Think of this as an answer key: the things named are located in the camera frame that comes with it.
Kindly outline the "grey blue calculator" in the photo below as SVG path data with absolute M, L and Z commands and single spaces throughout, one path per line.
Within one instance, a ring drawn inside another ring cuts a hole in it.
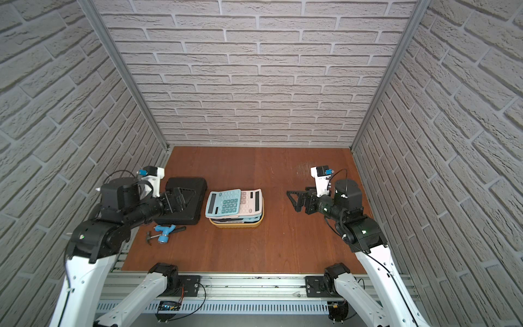
M 212 223 L 228 224 L 228 223 L 257 223 L 262 218 L 263 214 L 253 216 L 241 216 L 226 219 L 211 219 Z

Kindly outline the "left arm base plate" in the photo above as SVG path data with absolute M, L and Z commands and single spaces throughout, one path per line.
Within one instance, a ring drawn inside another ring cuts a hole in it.
M 168 278 L 168 286 L 159 297 L 197 297 L 201 275 L 179 275 Z

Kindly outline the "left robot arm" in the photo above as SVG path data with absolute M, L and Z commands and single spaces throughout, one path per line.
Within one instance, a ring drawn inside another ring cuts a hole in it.
M 157 297 L 169 297 L 163 309 L 176 311 L 201 288 L 198 276 L 180 276 L 176 266 L 157 263 L 115 308 L 96 317 L 106 278 L 132 229 L 186 207 L 181 190 L 161 193 L 151 177 L 116 178 L 100 192 L 101 202 L 75 228 L 65 249 L 65 279 L 51 326 L 131 326 Z

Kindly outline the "white calculator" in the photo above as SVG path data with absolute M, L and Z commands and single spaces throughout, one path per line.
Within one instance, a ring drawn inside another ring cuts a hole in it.
M 241 192 L 239 216 L 259 216 L 262 210 L 263 194 L 261 189 Z

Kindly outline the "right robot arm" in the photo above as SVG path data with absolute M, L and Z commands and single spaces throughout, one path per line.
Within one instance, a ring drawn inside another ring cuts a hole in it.
M 362 192 L 350 179 L 338 180 L 325 194 L 313 188 L 288 191 L 295 211 L 319 213 L 335 224 L 332 230 L 349 246 L 364 267 L 378 298 L 360 285 L 343 263 L 325 269 L 319 291 L 340 296 L 367 326 L 427 326 L 428 322 L 407 290 L 378 223 L 365 215 Z

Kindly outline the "yellow storage box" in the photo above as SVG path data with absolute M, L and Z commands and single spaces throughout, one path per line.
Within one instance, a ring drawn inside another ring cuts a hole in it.
M 210 219 L 210 222 L 212 223 L 212 225 L 218 227 L 218 228 L 256 228 L 258 227 L 262 220 L 264 219 L 264 214 L 262 216 L 262 218 L 260 219 L 259 222 L 257 223 L 228 223 L 228 224 L 216 224 L 216 223 L 212 223 L 211 222 L 211 219 Z

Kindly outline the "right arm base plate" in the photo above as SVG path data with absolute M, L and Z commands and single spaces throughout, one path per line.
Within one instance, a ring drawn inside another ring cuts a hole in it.
M 335 280 L 339 277 L 306 276 L 306 296 L 308 298 L 341 298 L 335 289 Z

